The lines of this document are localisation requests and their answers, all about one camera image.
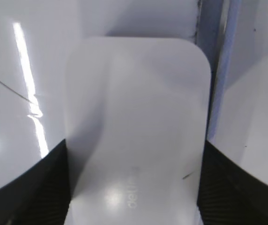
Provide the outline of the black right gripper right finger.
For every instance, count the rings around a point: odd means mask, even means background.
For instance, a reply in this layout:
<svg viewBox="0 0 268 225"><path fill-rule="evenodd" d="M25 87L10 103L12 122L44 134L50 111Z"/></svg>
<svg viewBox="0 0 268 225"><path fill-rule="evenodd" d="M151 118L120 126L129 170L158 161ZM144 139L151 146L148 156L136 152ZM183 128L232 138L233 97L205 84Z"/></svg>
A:
<svg viewBox="0 0 268 225"><path fill-rule="evenodd" d="M268 225L268 185L206 141L197 205L205 225Z"/></svg>

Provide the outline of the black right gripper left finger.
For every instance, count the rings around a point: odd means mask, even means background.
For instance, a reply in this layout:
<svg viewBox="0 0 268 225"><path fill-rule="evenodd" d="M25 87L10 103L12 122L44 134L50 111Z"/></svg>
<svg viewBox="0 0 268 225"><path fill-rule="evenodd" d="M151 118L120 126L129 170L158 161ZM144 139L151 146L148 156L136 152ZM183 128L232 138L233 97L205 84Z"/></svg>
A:
<svg viewBox="0 0 268 225"><path fill-rule="evenodd" d="M0 225L62 225L71 201L66 141L0 188Z"/></svg>

